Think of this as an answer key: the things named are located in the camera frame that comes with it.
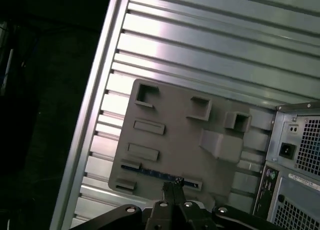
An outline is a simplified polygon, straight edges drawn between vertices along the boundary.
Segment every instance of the gray plastic bracket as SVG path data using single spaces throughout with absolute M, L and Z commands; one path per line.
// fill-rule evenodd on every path
M 159 88 L 156 85 L 140 83 L 138 91 L 135 96 L 135 104 L 148 108 L 154 108 L 154 106 L 148 102 L 148 94 L 158 93 Z
M 202 96 L 193 96 L 187 118 L 208 121 L 212 108 L 212 100 Z
M 237 164 L 243 148 L 243 140 L 222 133 L 202 130 L 200 147 L 210 152 L 217 160 Z
M 128 154 L 137 158 L 142 158 L 150 161 L 156 162 L 158 159 L 159 151 L 145 147 L 140 146 L 134 143 L 129 143 L 127 145 Z
M 136 118 L 134 120 L 133 128 L 154 133 L 154 134 L 160 134 L 163 135 L 165 133 L 165 125 L 153 121 L 143 120 Z
M 127 160 L 127 159 L 121 159 L 121 165 L 127 166 L 129 168 L 133 168 L 133 169 L 140 169 L 141 162 L 131 161 L 131 160 Z
M 246 133 L 250 128 L 251 118 L 252 116 L 250 114 L 244 112 L 228 111 L 225 114 L 224 127 Z

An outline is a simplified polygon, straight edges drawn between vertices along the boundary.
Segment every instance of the rectangular slot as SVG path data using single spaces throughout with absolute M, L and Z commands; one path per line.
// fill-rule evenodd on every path
M 117 188 L 121 192 L 132 194 L 136 188 L 136 184 L 137 183 L 135 181 L 129 181 L 129 180 L 118 178 L 115 181 L 115 188 Z
M 131 160 L 127 160 L 127 159 L 121 159 L 121 166 L 126 166 L 130 169 L 135 169 L 135 170 L 139 170 L 141 167 L 141 163 L 140 162 L 135 162 L 135 161 L 131 161 Z
M 251 119 L 252 116 L 244 112 L 227 112 L 225 114 L 224 127 L 246 133 L 249 131 Z
M 184 187 L 192 189 L 192 190 L 197 190 L 201 191 L 202 188 L 202 180 L 194 177 L 189 177 L 182 175 L 184 179 Z
M 149 147 L 129 143 L 128 154 L 150 161 L 157 161 L 159 151 Z
M 295 155 L 296 146 L 290 143 L 283 142 L 281 144 L 279 156 L 292 160 Z
M 190 101 L 189 114 L 187 118 L 208 121 L 210 117 L 211 108 L 211 99 L 201 96 L 193 96 Z
M 159 135 L 163 135 L 165 133 L 164 124 L 142 119 L 136 119 L 134 121 L 133 128 Z
M 150 96 L 158 93 L 159 93 L 159 88 L 157 86 L 140 83 L 138 86 L 138 91 L 137 91 L 134 103 L 144 107 L 154 108 L 154 106 L 149 102 Z

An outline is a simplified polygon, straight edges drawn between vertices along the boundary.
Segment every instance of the screw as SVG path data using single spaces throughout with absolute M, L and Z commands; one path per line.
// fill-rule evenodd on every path
M 185 205 L 186 207 L 191 207 L 191 206 L 192 206 L 192 202 L 186 201 L 186 202 L 184 203 L 184 205 Z
M 126 209 L 126 211 L 128 212 L 128 213 L 133 213 L 134 211 L 135 211 L 136 209 L 132 206 L 132 207 L 128 207 L 127 209 Z
M 225 214 L 226 212 L 228 212 L 228 209 L 226 209 L 225 207 L 220 207 L 218 210 L 222 214 Z

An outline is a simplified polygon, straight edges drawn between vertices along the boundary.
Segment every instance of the metal mesh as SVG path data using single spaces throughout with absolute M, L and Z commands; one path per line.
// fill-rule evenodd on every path
M 320 120 L 310 119 L 304 126 L 297 167 L 320 176 Z
M 274 224 L 286 230 L 319 230 L 319 222 L 285 201 L 276 211 Z

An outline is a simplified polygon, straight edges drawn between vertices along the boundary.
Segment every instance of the bolt head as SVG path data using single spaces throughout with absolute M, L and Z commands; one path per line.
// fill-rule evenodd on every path
M 186 207 L 191 207 L 191 206 L 192 206 L 192 202 L 186 201 L 186 202 L 184 203 L 184 205 L 185 205 Z
M 228 212 L 228 209 L 226 209 L 225 207 L 219 207 L 218 211 L 222 214 L 225 214 L 226 212 Z

